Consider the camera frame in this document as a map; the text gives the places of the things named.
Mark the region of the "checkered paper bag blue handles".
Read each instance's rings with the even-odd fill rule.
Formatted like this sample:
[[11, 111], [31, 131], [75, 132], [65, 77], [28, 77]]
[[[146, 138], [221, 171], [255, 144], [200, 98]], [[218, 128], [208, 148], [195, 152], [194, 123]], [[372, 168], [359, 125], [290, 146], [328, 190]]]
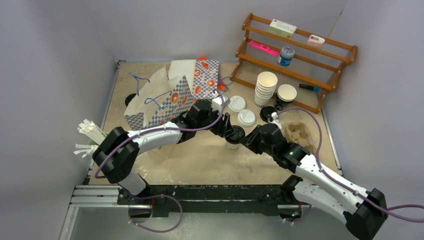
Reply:
[[137, 81], [137, 91], [129, 101], [124, 117], [132, 131], [163, 125], [188, 111], [195, 103], [186, 77], [171, 78], [165, 67], [149, 78], [130, 75]]

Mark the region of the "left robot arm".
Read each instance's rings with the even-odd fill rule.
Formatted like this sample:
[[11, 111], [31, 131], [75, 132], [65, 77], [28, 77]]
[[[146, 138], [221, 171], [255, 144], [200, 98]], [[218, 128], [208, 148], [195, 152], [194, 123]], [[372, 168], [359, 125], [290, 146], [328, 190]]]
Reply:
[[92, 154], [92, 159], [98, 166], [95, 177], [102, 173], [109, 183], [120, 185], [129, 192], [132, 201], [142, 205], [149, 199], [150, 186], [133, 171], [138, 155], [186, 142], [194, 138], [197, 132], [204, 130], [221, 138], [235, 134], [229, 113], [214, 109], [207, 100], [197, 101], [188, 111], [156, 127], [136, 131], [116, 127]]

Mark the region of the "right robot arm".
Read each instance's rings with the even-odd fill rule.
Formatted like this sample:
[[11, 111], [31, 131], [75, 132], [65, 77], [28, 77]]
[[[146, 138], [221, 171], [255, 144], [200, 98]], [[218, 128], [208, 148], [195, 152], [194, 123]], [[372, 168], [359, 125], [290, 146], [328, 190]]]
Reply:
[[367, 190], [317, 163], [308, 149], [287, 142], [277, 125], [257, 125], [239, 142], [255, 154], [268, 154], [293, 173], [280, 191], [284, 202], [297, 200], [319, 208], [340, 220], [359, 240], [372, 240], [387, 220], [386, 198], [380, 190]]

